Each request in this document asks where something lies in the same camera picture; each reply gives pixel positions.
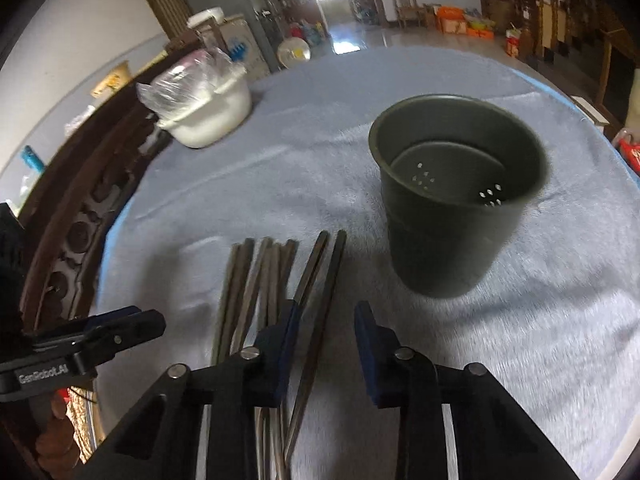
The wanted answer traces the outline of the grey towel table mat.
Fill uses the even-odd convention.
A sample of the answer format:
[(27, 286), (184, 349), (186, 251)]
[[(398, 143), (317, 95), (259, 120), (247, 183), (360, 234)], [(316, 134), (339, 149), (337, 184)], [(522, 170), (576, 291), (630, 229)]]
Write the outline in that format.
[[(347, 242), (314, 388), (292, 458), (296, 479), (390, 479), (398, 417), (366, 393), (354, 309), (438, 364), (480, 362), (578, 477), (611, 479), (639, 440), (639, 181), (567, 99), (499, 62), (430, 47), (375, 48), (258, 81), (250, 118), (219, 143), (166, 148), (107, 239), (100, 311), (163, 313), (160, 339), (99, 371), (113, 428), (166, 368), (207, 366), (230, 248), (297, 240), (299, 276), (321, 231)], [(409, 96), (494, 103), (539, 136), (551, 174), (512, 240), (467, 295), (410, 292), (388, 258), (371, 122)]]

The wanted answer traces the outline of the dark carved wooden sideboard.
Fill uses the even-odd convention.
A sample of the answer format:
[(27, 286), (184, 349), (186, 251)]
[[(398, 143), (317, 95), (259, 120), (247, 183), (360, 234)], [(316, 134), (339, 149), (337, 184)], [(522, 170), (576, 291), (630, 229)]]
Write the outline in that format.
[[(92, 316), (107, 233), (170, 141), (157, 114), (139, 101), (137, 84), (149, 84), (202, 45), (190, 37), (170, 47), (80, 125), (18, 214), (1, 207), (1, 363), (24, 356), (28, 337)], [(36, 440), (52, 392), (1, 400), (2, 478), (48, 478)]]

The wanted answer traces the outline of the dark grey utensil holder cup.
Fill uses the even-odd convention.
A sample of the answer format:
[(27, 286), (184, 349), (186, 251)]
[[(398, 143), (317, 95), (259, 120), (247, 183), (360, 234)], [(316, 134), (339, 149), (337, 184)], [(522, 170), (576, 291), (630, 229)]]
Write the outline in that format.
[(536, 133), (486, 101), (402, 100), (369, 131), (398, 278), (420, 295), (459, 297), (489, 271), (548, 176)]

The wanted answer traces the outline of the white plastic basin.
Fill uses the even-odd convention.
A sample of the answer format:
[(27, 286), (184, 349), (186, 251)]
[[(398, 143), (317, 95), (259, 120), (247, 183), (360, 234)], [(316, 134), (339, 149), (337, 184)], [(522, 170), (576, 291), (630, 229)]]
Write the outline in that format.
[(162, 119), (158, 128), (187, 148), (206, 148), (228, 136), (252, 111), (246, 69), (235, 68), (224, 83), (175, 119)]

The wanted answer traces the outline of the clear plastic bag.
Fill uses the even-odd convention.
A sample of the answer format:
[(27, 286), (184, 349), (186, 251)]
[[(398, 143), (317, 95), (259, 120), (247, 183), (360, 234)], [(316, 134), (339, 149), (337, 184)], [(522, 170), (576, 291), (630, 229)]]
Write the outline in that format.
[(176, 122), (226, 90), (242, 73), (243, 67), (220, 49), (198, 49), (150, 84), (137, 84), (137, 96), (162, 122)]

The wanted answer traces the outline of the small white cabinet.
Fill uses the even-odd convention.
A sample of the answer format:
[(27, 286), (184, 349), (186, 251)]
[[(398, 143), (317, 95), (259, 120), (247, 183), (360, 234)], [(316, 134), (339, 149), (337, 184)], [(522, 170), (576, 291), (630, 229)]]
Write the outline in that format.
[(196, 33), (207, 50), (219, 49), (226, 52), (232, 62), (243, 64), (249, 80), (255, 81), (271, 74), (262, 50), (242, 14), (227, 16), (217, 6), (190, 16), (186, 26)]

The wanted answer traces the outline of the white floor fan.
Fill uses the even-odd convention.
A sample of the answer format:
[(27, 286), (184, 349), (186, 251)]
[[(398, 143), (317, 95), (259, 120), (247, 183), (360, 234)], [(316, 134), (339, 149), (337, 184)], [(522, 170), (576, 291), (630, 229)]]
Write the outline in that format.
[(311, 59), (311, 50), (305, 40), (298, 37), (290, 37), (283, 40), (277, 48), (277, 58), (280, 64), (289, 70), (290, 68)]

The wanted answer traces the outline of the orange box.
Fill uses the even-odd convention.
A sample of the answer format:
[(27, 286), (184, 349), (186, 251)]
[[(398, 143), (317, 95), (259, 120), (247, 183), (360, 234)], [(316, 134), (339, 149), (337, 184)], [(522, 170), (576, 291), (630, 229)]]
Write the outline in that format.
[(468, 29), (464, 11), (454, 6), (440, 6), (436, 11), (436, 24), (443, 34), (465, 35)]

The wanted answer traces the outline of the wooden chair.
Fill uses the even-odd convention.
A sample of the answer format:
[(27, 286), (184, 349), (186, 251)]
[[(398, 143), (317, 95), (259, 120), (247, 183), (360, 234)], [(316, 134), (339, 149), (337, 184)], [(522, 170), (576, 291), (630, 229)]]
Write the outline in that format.
[(409, 23), (426, 26), (426, 9), (420, 6), (418, 0), (392, 0), (392, 3), (401, 28), (406, 28)]

